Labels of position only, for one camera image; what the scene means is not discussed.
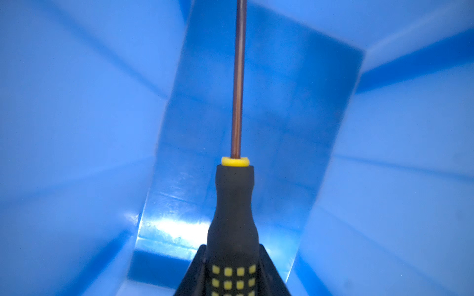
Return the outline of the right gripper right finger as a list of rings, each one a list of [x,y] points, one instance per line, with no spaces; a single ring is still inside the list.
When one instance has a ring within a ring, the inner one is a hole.
[[[291,296],[265,247],[259,246],[258,264],[258,295],[259,296]]]

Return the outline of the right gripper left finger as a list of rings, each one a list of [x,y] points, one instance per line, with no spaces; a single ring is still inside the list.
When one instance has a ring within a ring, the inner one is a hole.
[[[206,245],[195,254],[174,296],[204,296],[206,285]]]

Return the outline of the black yellow screwdriver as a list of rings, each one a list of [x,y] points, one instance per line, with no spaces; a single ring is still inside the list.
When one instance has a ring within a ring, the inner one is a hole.
[[[251,199],[254,167],[241,156],[247,2],[237,2],[230,156],[216,170],[217,206],[207,235],[205,294],[255,296],[259,237]]]

